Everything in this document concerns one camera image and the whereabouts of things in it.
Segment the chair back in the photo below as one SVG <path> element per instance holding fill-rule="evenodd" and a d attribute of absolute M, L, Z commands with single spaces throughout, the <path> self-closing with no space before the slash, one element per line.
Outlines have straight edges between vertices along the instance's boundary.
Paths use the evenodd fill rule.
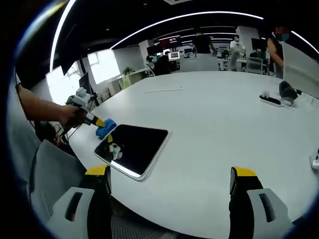
<path fill-rule="evenodd" d="M 263 59 L 248 57 L 246 72 L 263 74 Z"/>

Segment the desk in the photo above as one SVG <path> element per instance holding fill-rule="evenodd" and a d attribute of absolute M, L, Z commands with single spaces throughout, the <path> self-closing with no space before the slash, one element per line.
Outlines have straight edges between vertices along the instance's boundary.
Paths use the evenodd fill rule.
<path fill-rule="evenodd" d="M 230 61 L 230 60 L 219 59 L 219 58 L 218 58 L 218 63 L 220 63 L 220 66 L 218 66 L 218 67 L 221 68 L 221 69 L 227 69 L 227 67 L 224 67 L 224 63 L 228 63 L 229 61 Z M 244 59 L 244 58 L 238 58 L 238 59 L 237 59 L 237 62 L 247 64 L 247 60 Z M 267 67 L 267 72 L 266 72 L 266 74 L 269 75 L 269 64 L 263 64 L 263 66 Z"/>
<path fill-rule="evenodd" d="M 125 86 L 130 86 L 135 84 L 136 82 L 142 80 L 145 78 L 145 71 L 150 70 L 148 67 L 145 67 L 143 69 L 134 71 L 128 75 L 122 76 L 122 81 L 123 81 L 123 88 L 126 88 Z"/>
<path fill-rule="evenodd" d="M 295 110 L 258 100 L 264 90 L 278 98 L 279 83 L 242 72 L 175 73 L 146 78 L 102 103 L 93 111 L 102 119 L 172 131 L 145 181 L 111 168 L 113 197 L 170 230 L 226 239 L 236 165 L 254 170 L 291 220 L 303 215 L 318 191 L 309 156 L 319 144 L 319 110 L 298 100 Z M 101 142 L 95 130 L 84 124 L 69 140 L 86 168 L 104 164 L 93 153 Z"/>

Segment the human hand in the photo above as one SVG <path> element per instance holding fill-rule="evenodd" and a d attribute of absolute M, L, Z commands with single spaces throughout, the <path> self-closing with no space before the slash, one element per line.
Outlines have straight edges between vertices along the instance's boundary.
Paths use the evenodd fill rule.
<path fill-rule="evenodd" d="M 76 127 L 84 121 L 85 113 L 82 114 L 80 108 L 76 106 L 65 105 L 62 106 L 59 117 L 62 125 Z"/>

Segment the blue sponge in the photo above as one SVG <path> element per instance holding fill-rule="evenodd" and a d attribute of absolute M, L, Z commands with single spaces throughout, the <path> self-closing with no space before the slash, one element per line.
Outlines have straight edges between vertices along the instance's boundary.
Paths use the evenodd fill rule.
<path fill-rule="evenodd" d="M 104 123 L 105 127 L 98 127 L 95 132 L 95 135 L 100 139 L 103 139 L 112 129 L 116 127 L 116 123 L 111 119 L 105 120 Z"/>

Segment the ceiling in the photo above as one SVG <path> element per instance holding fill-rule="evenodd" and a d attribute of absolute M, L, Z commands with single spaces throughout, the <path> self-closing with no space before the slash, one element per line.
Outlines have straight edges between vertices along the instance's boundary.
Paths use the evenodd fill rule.
<path fill-rule="evenodd" d="M 19 58 L 17 72 L 22 83 L 27 87 L 42 80 L 49 71 L 52 42 L 65 6 L 48 19 L 27 44 Z M 204 32 L 211 33 L 235 32 L 237 26 L 244 25 L 258 28 L 262 36 L 265 23 L 273 24 L 275 21 L 287 25 L 319 49 L 319 43 L 315 34 L 312 34 L 312 24 L 310 24 L 310 22 L 315 22 L 312 19 L 316 15 L 315 9 L 312 10 L 309 5 L 303 6 L 298 4 L 297 0 L 263 2 L 256 0 L 191 0 L 174 5 L 170 5 L 164 0 L 77 0 L 59 35 L 56 53 L 61 49 L 61 42 L 75 24 L 78 29 L 77 40 L 82 46 L 83 53 L 87 54 L 110 48 L 124 37 L 158 21 L 193 12 L 216 10 L 249 13 L 265 19 L 260 20 L 232 14 L 203 14 L 183 17 L 148 28 L 117 45 L 115 49 L 136 45 L 145 39 L 160 38 L 163 35 L 170 36 L 170 34 L 176 35 L 174 32 L 185 29 L 188 30 L 179 32 L 177 35 L 191 35 L 194 34 L 192 29 L 196 26 L 205 27 L 203 28 Z M 214 35 L 214 37 L 230 38 L 229 35 Z M 309 56 L 319 59 L 319 55 L 299 38 L 291 36 L 289 41 L 290 44 L 298 47 Z M 58 57 L 56 58 L 55 66 L 59 65 Z"/>

